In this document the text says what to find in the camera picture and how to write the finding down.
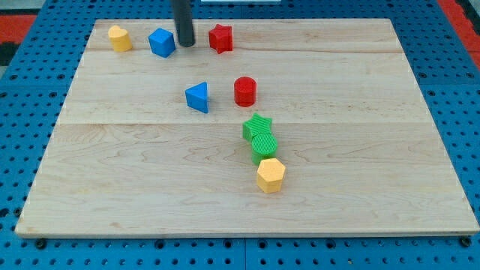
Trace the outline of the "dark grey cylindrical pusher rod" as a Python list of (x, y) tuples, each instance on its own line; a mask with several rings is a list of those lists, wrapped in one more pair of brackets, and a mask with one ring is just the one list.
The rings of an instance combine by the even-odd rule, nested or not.
[(170, 4), (179, 44), (182, 47), (192, 47), (196, 41), (190, 1), (171, 0)]

